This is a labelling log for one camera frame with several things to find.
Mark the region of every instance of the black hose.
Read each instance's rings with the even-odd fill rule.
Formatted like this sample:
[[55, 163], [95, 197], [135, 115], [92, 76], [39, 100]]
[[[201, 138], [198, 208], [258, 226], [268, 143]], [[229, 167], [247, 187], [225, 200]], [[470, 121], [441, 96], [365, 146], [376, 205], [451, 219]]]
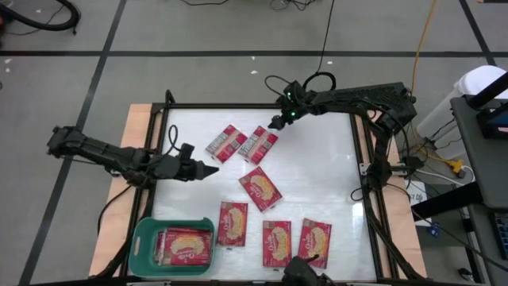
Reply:
[[29, 26], [36, 28], [36, 29], [43, 29], [43, 30], [48, 30], [48, 31], [64, 31], [66, 29], [76, 27], [79, 22], [79, 12], [76, 9], [76, 7], [67, 0], [56, 0], [56, 1], [61, 3], [64, 6], [66, 6], [67, 9], [69, 9], [69, 11], [71, 11], [71, 18], [62, 24], [39, 23], [38, 21], [28, 19], [27, 17], [12, 11], [11, 9], [7, 8], [7, 6], [5, 6], [3, 4], [0, 4], [0, 11], [11, 16], [13, 19], [20, 21], [21, 23], [23, 23], [25, 25], [29, 25]]

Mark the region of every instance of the cracker box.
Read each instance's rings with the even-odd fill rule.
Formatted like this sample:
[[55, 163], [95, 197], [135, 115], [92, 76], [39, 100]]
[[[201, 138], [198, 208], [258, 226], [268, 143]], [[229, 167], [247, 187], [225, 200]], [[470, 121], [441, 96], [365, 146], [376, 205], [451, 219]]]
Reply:
[[217, 136], [212, 143], [206, 147], [206, 151], [221, 163], [226, 162], [244, 142], [247, 141], [247, 136], [236, 129], [232, 125], [228, 125]]
[[183, 228], [165, 231], [164, 249], [159, 260], [161, 266], [209, 265], [211, 238], [208, 231]]
[[315, 222], [308, 218], [303, 219], [298, 256], [307, 259], [318, 254], [319, 257], [309, 262], [309, 265], [326, 269], [331, 233], [332, 225]]
[[245, 246], [247, 203], [221, 203], [217, 244]]
[[273, 207], [283, 197], [261, 167], [239, 179], [260, 211]]
[[245, 157], [252, 164], [259, 164], [277, 139], [279, 139], [277, 135], [268, 132], [261, 126], [257, 126], [254, 133], [240, 147], [238, 154]]
[[263, 266], [286, 267], [291, 261], [291, 222], [263, 221]]

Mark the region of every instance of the table leg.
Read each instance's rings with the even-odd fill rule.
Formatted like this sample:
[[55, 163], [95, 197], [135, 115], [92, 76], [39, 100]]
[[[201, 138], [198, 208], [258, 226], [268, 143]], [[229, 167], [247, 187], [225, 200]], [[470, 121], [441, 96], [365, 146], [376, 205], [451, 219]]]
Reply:
[[[417, 203], [411, 207], [414, 212], [423, 218], [438, 215], [445, 211], [455, 210], [459, 207], [466, 207], [472, 203], [481, 203], [482, 195], [476, 182], [469, 183], [453, 191], [427, 199], [425, 202]], [[413, 214], [415, 222], [420, 218]]]

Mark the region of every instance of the green basket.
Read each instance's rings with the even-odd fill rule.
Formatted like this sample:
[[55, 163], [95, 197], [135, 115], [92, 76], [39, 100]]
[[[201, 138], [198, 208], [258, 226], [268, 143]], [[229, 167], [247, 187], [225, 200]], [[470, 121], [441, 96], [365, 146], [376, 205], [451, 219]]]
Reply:
[[[157, 234], [168, 227], [188, 227], [198, 230], [209, 230], [212, 233], [212, 246], [210, 265], [203, 266], [159, 266], [153, 260], [156, 248]], [[159, 221], [153, 218], [144, 218], [136, 226], [133, 244], [129, 254], [130, 271], [143, 278], [160, 278], [169, 276], [195, 276], [203, 274], [212, 265], [215, 245], [214, 224], [208, 218], [200, 221], [171, 220]]]

